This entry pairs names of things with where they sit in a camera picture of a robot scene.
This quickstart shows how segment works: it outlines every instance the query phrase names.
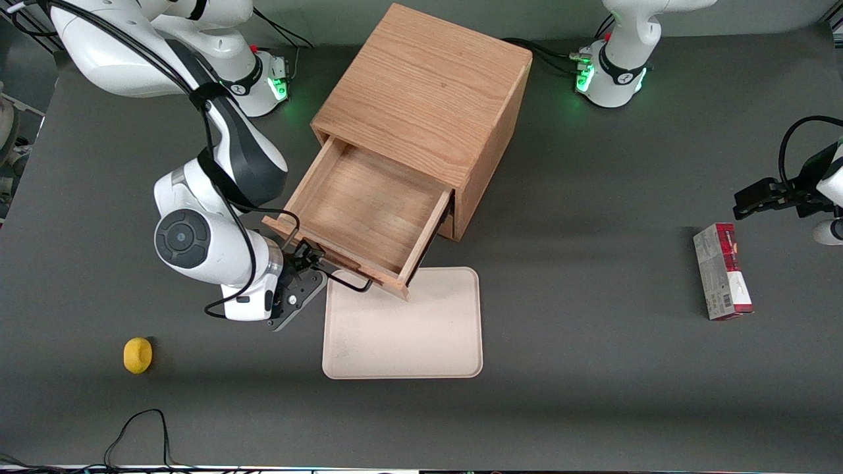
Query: green led light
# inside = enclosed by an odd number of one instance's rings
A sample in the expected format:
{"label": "green led light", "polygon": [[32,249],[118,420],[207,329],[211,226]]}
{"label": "green led light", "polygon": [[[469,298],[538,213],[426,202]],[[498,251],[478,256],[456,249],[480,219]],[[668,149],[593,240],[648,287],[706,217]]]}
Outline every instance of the green led light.
{"label": "green led light", "polygon": [[267,83],[269,83],[270,89],[272,89],[272,93],[275,95],[275,98],[281,102],[282,100],[287,98],[287,80],[286,79],[273,79],[273,78],[266,78]]}
{"label": "green led light", "polygon": [[635,91],[638,92],[641,90],[641,86],[644,83],[644,76],[647,75],[647,68],[645,67],[643,71],[641,71],[641,78],[638,79],[638,85],[635,86]]}
{"label": "green led light", "polygon": [[594,77],[594,66],[588,66],[588,68],[580,73],[580,78],[577,79],[577,89],[580,92],[585,92],[588,90],[588,86],[591,85],[591,79]]}

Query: wooden box top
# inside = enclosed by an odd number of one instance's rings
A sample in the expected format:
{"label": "wooden box top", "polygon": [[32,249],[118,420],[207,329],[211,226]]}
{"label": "wooden box top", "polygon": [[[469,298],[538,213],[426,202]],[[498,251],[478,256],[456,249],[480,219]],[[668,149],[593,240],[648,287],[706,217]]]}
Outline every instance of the wooden box top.
{"label": "wooden box top", "polygon": [[311,125],[460,189],[531,59],[393,3]]}

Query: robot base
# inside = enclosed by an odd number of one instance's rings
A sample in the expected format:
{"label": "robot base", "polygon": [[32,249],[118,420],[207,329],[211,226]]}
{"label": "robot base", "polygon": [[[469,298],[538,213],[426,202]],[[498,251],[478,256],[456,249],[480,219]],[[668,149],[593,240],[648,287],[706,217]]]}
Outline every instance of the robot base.
{"label": "robot base", "polygon": [[645,68],[637,78],[629,74],[629,83],[618,85],[612,76],[606,72],[596,58],[600,49],[606,44],[604,40],[597,40],[589,46],[580,48],[581,57],[588,58],[585,69],[577,75],[575,90],[588,97],[594,104],[608,109],[614,109],[625,105],[632,99],[632,96],[641,90],[642,80],[647,74]]}
{"label": "robot base", "polygon": [[248,117],[265,116],[287,99],[287,64],[283,57],[274,57],[266,51],[258,51],[262,73],[258,82],[247,95],[238,95],[231,88],[234,98]]}

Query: drawer front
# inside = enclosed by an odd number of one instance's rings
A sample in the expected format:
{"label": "drawer front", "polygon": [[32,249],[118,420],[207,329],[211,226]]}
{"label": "drawer front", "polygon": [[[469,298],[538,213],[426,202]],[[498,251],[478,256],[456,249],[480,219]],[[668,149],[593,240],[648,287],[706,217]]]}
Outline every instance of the drawer front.
{"label": "drawer front", "polygon": [[[448,212],[453,190],[409,167],[328,137],[285,207],[301,220],[296,241],[403,299]],[[287,237],[293,219],[265,218]]]}

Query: velcro strap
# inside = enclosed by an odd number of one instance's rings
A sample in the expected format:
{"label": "velcro strap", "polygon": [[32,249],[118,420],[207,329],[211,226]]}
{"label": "velcro strap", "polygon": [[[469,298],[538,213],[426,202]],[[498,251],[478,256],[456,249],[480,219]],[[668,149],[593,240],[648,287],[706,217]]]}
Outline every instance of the velcro strap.
{"label": "velcro strap", "polygon": [[198,110],[205,110],[205,102],[216,99],[217,97],[230,98],[231,93],[220,83],[204,83],[193,89],[187,97]]}
{"label": "velcro strap", "polygon": [[198,20],[201,18],[202,14],[205,13],[206,3],[207,0],[196,0],[196,5],[193,6],[191,16],[187,17],[187,19]]}
{"label": "velcro strap", "polygon": [[216,185],[217,189],[223,194],[223,198],[228,199],[234,206],[257,207],[249,201],[237,187],[237,183],[231,179],[231,176],[223,170],[219,163],[214,161],[213,155],[207,148],[203,148],[199,152],[196,161],[208,179],[211,180],[211,183]]}

